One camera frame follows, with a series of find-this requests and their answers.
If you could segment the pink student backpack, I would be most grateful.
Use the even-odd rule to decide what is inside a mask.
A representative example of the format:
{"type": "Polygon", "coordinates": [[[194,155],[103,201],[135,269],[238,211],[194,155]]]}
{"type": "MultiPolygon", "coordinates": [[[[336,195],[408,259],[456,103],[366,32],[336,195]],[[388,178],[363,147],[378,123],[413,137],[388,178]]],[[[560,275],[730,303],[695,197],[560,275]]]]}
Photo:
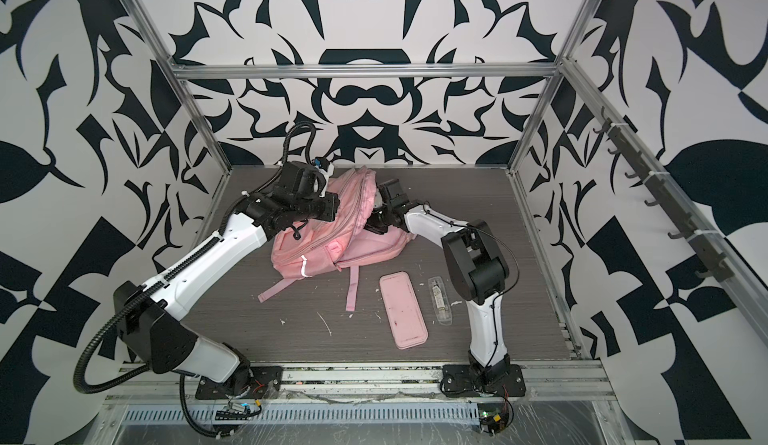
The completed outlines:
{"type": "Polygon", "coordinates": [[[330,180],[328,190],[338,195],[340,205],[332,222],[311,220],[293,237],[291,230],[276,235],[271,261],[282,279],[258,295],[263,303],[293,283],[333,271],[350,271],[346,310],[356,307],[360,268],[391,260],[415,239],[395,226],[379,235],[364,228],[376,203],[376,172],[362,167],[350,169],[330,180]]]}

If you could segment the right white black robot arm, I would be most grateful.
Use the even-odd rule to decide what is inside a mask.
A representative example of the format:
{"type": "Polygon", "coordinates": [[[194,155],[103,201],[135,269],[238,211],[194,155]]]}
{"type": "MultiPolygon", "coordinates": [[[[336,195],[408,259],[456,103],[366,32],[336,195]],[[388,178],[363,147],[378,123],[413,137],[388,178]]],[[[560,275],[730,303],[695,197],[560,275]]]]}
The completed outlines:
{"type": "Polygon", "coordinates": [[[482,220],[467,222],[434,211],[427,203],[407,202],[374,209],[366,228],[383,232],[398,227],[439,246],[451,284],[465,300],[470,324],[470,367],[477,380],[489,385],[511,367],[502,331],[502,301],[510,268],[500,242],[482,220]]]}

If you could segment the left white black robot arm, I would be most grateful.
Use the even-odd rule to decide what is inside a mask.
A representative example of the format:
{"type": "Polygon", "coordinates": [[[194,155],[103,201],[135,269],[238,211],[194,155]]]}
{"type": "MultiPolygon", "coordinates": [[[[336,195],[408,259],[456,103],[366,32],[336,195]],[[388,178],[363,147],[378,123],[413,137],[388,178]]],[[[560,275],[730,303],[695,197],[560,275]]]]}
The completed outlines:
{"type": "Polygon", "coordinates": [[[74,388],[82,394],[110,390],[146,372],[199,376],[240,397],[253,387],[250,362],[231,346],[183,324],[203,295],[230,269],[278,233],[312,219],[334,220],[340,200],[332,192],[295,193],[276,187],[232,203],[219,230],[173,267],[142,285],[126,282],[115,293],[115,313],[76,362],[74,388]],[[106,334],[114,330],[143,365],[107,382],[90,384],[86,370],[106,334]]]}

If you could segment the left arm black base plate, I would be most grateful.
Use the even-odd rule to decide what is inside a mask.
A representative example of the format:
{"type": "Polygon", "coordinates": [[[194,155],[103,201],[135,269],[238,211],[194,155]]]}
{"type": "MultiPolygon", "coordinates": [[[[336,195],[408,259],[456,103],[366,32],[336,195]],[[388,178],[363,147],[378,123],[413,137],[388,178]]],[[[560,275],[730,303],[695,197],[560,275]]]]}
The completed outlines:
{"type": "Polygon", "coordinates": [[[282,385],[281,366],[239,367],[225,382],[217,383],[206,377],[200,379],[195,392],[197,400],[260,400],[276,396],[282,385]]]}

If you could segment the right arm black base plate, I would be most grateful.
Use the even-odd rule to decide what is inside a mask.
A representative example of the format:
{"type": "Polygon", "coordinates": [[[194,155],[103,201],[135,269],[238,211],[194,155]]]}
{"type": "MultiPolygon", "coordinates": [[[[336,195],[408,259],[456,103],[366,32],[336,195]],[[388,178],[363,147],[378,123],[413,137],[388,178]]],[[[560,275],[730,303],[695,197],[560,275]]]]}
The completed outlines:
{"type": "Polygon", "coordinates": [[[499,363],[487,370],[475,365],[444,365],[439,382],[448,397],[524,397],[527,387],[519,365],[499,363]]]}

